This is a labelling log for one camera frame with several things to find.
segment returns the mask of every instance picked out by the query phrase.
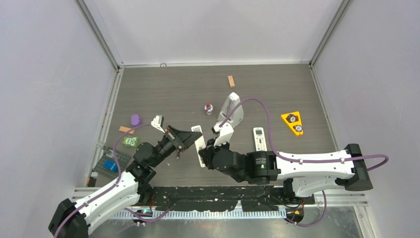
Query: white remote control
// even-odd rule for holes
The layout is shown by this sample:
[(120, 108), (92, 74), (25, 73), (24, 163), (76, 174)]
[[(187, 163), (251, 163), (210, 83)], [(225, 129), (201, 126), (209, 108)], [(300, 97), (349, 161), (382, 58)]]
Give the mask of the white remote control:
[(265, 144), (264, 128), (254, 127), (255, 150), (256, 151), (267, 151), (267, 145)]

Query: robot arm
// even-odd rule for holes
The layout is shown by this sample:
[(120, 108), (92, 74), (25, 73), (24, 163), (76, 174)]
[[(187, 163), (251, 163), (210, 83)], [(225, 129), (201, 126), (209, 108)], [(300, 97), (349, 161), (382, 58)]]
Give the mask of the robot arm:
[[(60, 238), (87, 238), (100, 224), (117, 212), (138, 202), (149, 202), (153, 193), (149, 182), (156, 175), (152, 167), (159, 165), (175, 150), (188, 149), (202, 136), (200, 132), (180, 131), (170, 125), (164, 130), (162, 125), (163, 117), (156, 116), (152, 126), (164, 132), (162, 140), (156, 146), (147, 142), (141, 143), (133, 156), (134, 161), (121, 173), (118, 184), (115, 179), (95, 193), (73, 203), (69, 199), (62, 201), (48, 226), (49, 231), (54, 235), (58, 226), (76, 210), (76, 207), (88, 204), (66, 222), (58, 235)], [(112, 190), (88, 202), (114, 184), (116, 186)]]
[(199, 150), (200, 159), (210, 170), (218, 170), (231, 176), (237, 182), (266, 185), (282, 180), (284, 198), (309, 197), (325, 189), (345, 188), (348, 191), (365, 191), (373, 188), (363, 160), (345, 161), (346, 158), (361, 156), (357, 144), (349, 144), (344, 150), (325, 154), (288, 154), (281, 156), (297, 160), (330, 160), (338, 163), (295, 163), (276, 157), (272, 151), (256, 151), (246, 155), (229, 150), (229, 139), (233, 129), (229, 123), (222, 128), (218, 122), (213, 132), (216, 139), (210, 139), (204, 149)]

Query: orange wooden block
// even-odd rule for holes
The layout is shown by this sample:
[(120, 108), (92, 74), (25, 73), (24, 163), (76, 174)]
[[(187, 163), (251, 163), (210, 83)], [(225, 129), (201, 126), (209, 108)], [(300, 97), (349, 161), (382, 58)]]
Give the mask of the orange wooden block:
[(121, 132), (127, 132), (128, 130), (131, 130), (131, 128), (128, 128), (128, 127), (125, 127), (125, 126), (120, 126), (119, 127), (119, 131), (121, 131)]
[(227, 79), (229, 80), (229, 85), (231, 88), (235, 87), (235, 82), (233, 81), (233, 76), (228, 76)]

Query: cable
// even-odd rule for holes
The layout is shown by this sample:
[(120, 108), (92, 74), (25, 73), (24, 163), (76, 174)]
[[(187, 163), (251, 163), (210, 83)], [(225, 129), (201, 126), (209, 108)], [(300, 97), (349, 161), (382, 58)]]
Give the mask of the cable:
[(305, 200), (302, 201), (302, 213), (305, 213)]
[(150, 198), (150, 205), (149, 205), (149, 208), (150, 208), (150, 210), (152, 209), (152, 207), (154, 207), (155, 206), (155, 196), (154, 195), (152, 195), (152, 197)]
[(284, 202), (282, 200), (280, 200), (280, 199), (278, 199), (278, 198), (276, 198), (274, 196), (270, 196), (270, 198), (274, 198), (274, 200), (277, 200), (278, 202), (280, 202), (281, 205), (283, 205), (285, 207), (288, 207), (288, 208), (292, 208), (292, 209), (298, 208), (301, 205), (301, 202), (299, 202), (299, 204), (296, 207), (291, 207), (289, 205), (284, 204)]
[[(264, 109), (265, 109), (265, 113), (267, 114), (267, 118), (268, 118), (268, 141), (269, 141), (269, 143), (270, 143), (270, 146), (271, 146), (271, 149), (273, 150), (273, 152), (274, 152), (274, 154), (277, 156), (277, 157), (279, 157), (279, 158), (281, 158), (281, 159), (283, 159), (283, 160), (285, 160), (285, 161), (289, 161), (289, 162), (295, 162), (295, 163), (315, 163), (315, 164), (319, 164), (319, 163), (337, 163), (337, 162), (341, 162), (341, 160), (340, 159), (334, 159), (334, 160), (302, 160), (302, 161), (300, 161), (300, 160), (296, 160), (296, 159), (291, 159), (291, 158), (287, 158), (287, 157), (284, 157), (284, 156), (282, 156), (282, 155), (280, 155), (279, 153), (278, 153), (278, 151), (275, 149), (275, 147), (273, 146), (273, 142), (272, 142), (272, 139), (271, 139), (271, 118), (270, 118), (270, 113), (268, 112), (268, 108), (267, 108), (267, 106), (265, 105), (265, 103), (263, 103), (260, 99), (258, 99), (258, 98), (247, 98), (247, 99), (244, 99), (244, 100), (242, 100), (240, 103), (238, 103), (238, 105), (236, 105), (230, 112), (229, 112), (229, 114), (227, 115), (227, 117), (222, 121), (222, 123), (219, 125), (219, 127), (222, 127), (226, 122), (227, 122), (227, 120), (232, 116), (232, 114), (235, 112), (235, 110), (240, 106), (240, 105), (242, 105), (244, 102), (246, 102), (246, 101), (249, 101), (249, 100), (254, 100), (254, 101), (257, 101), (257, 102), (259, 102), (260, 104), (261, 104), (261, 106), (262, 107), (264, 107)], [(344, 161), (356, 161), (356, 160), (364, 160), (364, 159), (373, 159), (373, 158), (384, 158), (384, 160), (381, 162), (381, 163), (379, 163), (379, 164), (377, 164), (377, 165), (374, 165), (374, 166), (372, 166), (372, 167), (370, 167), (370, 168), (368, 168), (367, 169), (367, 171), (371, 171), (371, 170), (374, 170), (374, 169), (376, 169), (376, 168), (378, 168), (378, 167), (380, 167), (380, 166), (382, 166), (382, 165), (384, 165), (384, 164), (386, 164), (388, 161), (389, 161), (389, 157), (387, 156), (387, 155), (383, 155), (383, 154), (377, 154), (377, 155), (366, 155), (366, 156), (358, 156), (358, 157), (352, 157), (352, 158), (347, 158), (347, 159), (344, 159)]]
[(287, 220), (288, 222), (290, 222), (290, 223), (295, 224), (296, 226), (299, 226), (299, 227), (311, 227), (311, 226), (315, 226), (315, 225), (317, 225), (318, 223), (320, 223), (320, 222), (324, 219), (324, 217), (325, 217), (325, 215), (326, 215), (326, 213), (327, 213), (327, 197), (326, 197), (326, 195), (325, 195), (325, 192), (324, 192), (324, 191), (322, 191), (322, 195), (323, 195), (323, 197), (324, 197), (324, 211), (322, 212), (322, 215), (321, 215), (321, 217), (318, 219), (318, 221), (316, 221), (316, 222), (314, 222), (314, 223), (309, 223), (309, 224), (300, 224), (300, 223), (297, 223), (297, 222), (294, 222), (294, 221), (293, 221), (293, 218), (294, 218), (295, 216), (293, 216), (293, 217), (292, 217), (292, 219), (286, 218), (286, 220)]
[(93, 201), (95, 201), (96, 199), (98, 199), (99, 197), (101, 197), (101, 196), (103, 196), (104, 194), (106, 194), (107, 192), (109, 192), (109, 191), (111, 191), (113, 188), (115, 188), (116, 187), (116, 185), (119, 183), (119, 181), (121, 180), (121, 166), (119, 165), (119, 162), (118, 162), (118, 158), (117, 158), (117, 153), (115, 152), (116, 151), (116, 147), (117, 147), (117, 144), (120, 142), (120, 140), (125, 136), (125, 135), (127, 135), (129, 132), (131, 132), (131, 131), (133, 131), (133, 130), (135, 130), (135, 129), (139, 129), (139, 128), (142, 128), (142, 127), (145, 127), (145, 126), (148, 126), (148, 125), (150, 125), (150, 123), (148, 123), (148, 124), (142, 124), (142, 125), (138, 125), (138, 126), (136, 126), (136, 127), (134, 127), (134, 128), (132, 128), (132, 129), (130, 129), (130, 130), (128, 130), (128, 131), (126, 131), (116, 142), (115, 142), (115, 144), (114, 144), (114, 147), (112, 148), (112, 150), (113, 150), (113, 155), (114, 155), (114, 160), (115, 160), (115, 163), (117, 164), (117, 168), (118, 168), (118, 177), (117, 177), (117, 181), (111, 186), (111, 187), (109, 187), (108, 189), (106, 189), (105, 191), (103, 191), (103, 192), (101, 192), (100, 194), (98, 194), (98, 195), (96, 195), (95, 197), (93, 197), (93, 198), (91, 198), (90, 200), (88, 200), (87, 201), (87, 203), (85, 202), (85, 203), (83, 203), (80, 207), (78, 207), (78, 208), (76, 208), (73, 212), (71, 212), (62, 222), (61, 222), (61, 224), (58, 226), (58, 228), (57, 228), (57, 230), (55, 231), (55, 233), (54, 233), (54, 238), (57, 238), (58, 237), (58, 234), (60, 233), (60, 231), (61, 231), (61, 229), (63, 228), (63, 226), (68, 222), (68, 220), (70, 220), (70, 218), (72, 217), (72, 216), (74, 216), (74, 214), (76, 214), (78, 211), (80, 211), (80, 209), (82, 209), (82, 208), (84, 208), (84, 207), (86, 207), (89, 203), (91, 203), (91, 202), (93, 202)]
[(130, 210), (130, 209), (128, 209), (128, 208), (124, 208), (124, 210), (126, 210), (126, 211), (130, 212), (131, 214), (133, 214), (133, 215), (134, 215), (135, 217), (137, 217), (137, 219), (139, 219), (140, 221), (142, 221), (142, 222), (147, 222), (147, 223), (159, 221), (160, 219), (162, 219), (162, 217), (164, 217), (164, 216), (165, 216), (166, 214), (168, 214), (168, 212), (170, 211), (170, 209), (168, 209), (168, 210), (164, 211), (162, 214), (160, 214), (158, 217), (153, 218), (153, 219), (144, 219), (144, 218), (142, 218), (141, 216), (139, 216), (136, 212), (133, 212), (133, 211), (131, 211), (131, 210)]

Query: gray tabletop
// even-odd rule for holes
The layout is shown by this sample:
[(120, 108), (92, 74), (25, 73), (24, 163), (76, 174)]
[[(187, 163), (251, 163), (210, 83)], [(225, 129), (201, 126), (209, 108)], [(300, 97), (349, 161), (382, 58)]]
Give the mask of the gray tabletop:
[[(227, 76), (233, 75), (235, 88), (230, 88)], [(214, 138), (210, 128), (217, 122), (217, 115), (226, 97), (235, 92), (241, 99), (260, 98), (268, 106), (272, 120), (273, 143), (276, 149), (290, 153), (326, 153), (334, 151), (325, 115), (306, 64), (284, 65), (230, 65), (126, 68), (123, 73), (118, 97), (107, 137), (112, 146), (121, 136), (120, 126), (132, 127), (132, 114), (139, 114), (144, 122), (155, 115), (165, 117), (164, 126), (191, 130), (201, 125), (205, 141)], [(204, 105), (214, 107), (211, 115)], [(253, 127), (263, 127), (267, 138), (267, 117), (263, 107), (254, 101), (243, 105), (244, 120), (235, 128), (230, 140), (232, 151), (242, 154), (255, 150)], [(304, 135), (296, 137), (280, 118), (281, 114), (299, 111)], [(136, 130), (142, 142), (155, 145), (162, 133), (151, 126)], [(117, 148), (130, 155), (134, 148), (120, 144)], [(157, 175), (153, 186), (204, 186), (246, 185), (218, 172), (201, 168), (195, 147), (166, 158), (155, 168)], [(99, 177), (97, 186), (109, 182)]]

